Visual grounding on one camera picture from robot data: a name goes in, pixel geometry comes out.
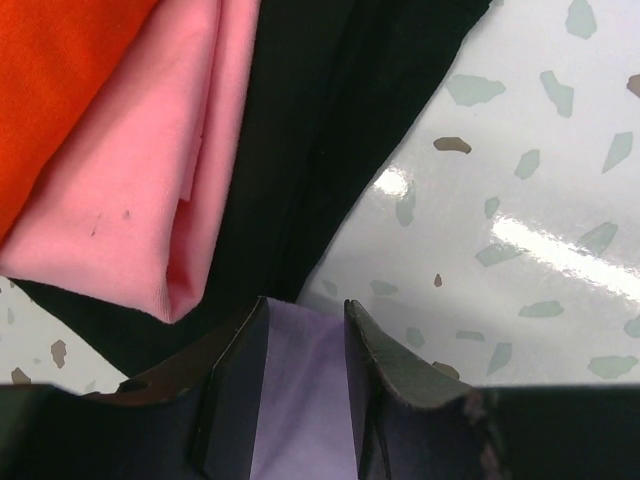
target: garment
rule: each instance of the garment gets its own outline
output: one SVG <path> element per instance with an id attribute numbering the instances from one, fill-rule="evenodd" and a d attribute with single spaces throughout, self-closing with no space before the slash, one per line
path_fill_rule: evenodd
<path id="1" fill-rule="evenodd" d="M 252 480 L 357 477 L 344 321 L 269 299 Z"/>
<path id="2" fill-rule="evenodd" d="M 0 249 L 0 273 L 167 323 L 200 301 L 231 179 L 258 5 L 158 4 L 43 171 Z"/>
<path id="3" fill-rule="evenodd" d="M 18 282 L 126 375 L 257 295 L 293 301 L 438 87 L 488 0 L 263 0 L 234 172 L 202 302 L 166 327 Z"/>
<path id="4" fill-rule="evenodd" d="M 0 5 L 0 241 L 156 2 Z"/>

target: orange garment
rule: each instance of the orange garment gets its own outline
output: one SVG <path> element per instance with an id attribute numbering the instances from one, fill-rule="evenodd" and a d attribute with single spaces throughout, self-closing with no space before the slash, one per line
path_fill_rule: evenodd
<path id="1" fill-rule="evenodd" d="M 0 241 L 156 2 L 0 2 Z"/>

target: lavender fabric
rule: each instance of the lavender fabric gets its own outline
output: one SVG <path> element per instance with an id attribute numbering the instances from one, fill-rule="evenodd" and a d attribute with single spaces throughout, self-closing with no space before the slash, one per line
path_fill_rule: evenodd
<path id="1" fill-rule="evenodd" d="M 356 479 L 343 320 L 271 299 L 269 310 L 251 479 Z"/>

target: folded cloth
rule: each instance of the folded cloth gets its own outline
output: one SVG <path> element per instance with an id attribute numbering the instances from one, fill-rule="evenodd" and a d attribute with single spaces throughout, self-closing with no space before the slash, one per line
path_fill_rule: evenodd
<path id="1" fill-rule="evenodd" d="M 354 480 L 344 321 L 269 299 L 252 480 Z"/>
<path id="2" fill-rule="evenodd" d="M 172 323 L 201 299 L 258 0 L 162 0 L 46 169 L 0 272 Z"/>
<path id="3" fill-rule="evenodd" d="M 0 240 L 156 2 L 0 3 Z"/>

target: pink cloth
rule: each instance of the pink cloth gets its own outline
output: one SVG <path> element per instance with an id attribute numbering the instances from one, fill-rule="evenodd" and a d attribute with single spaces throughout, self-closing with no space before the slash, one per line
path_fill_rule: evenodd
<path id="1" fill-rule="evenodd" d="M 173 323 L 202 298 L 259 0 L 161 0 L 41 175 L 2 275 Z"/>

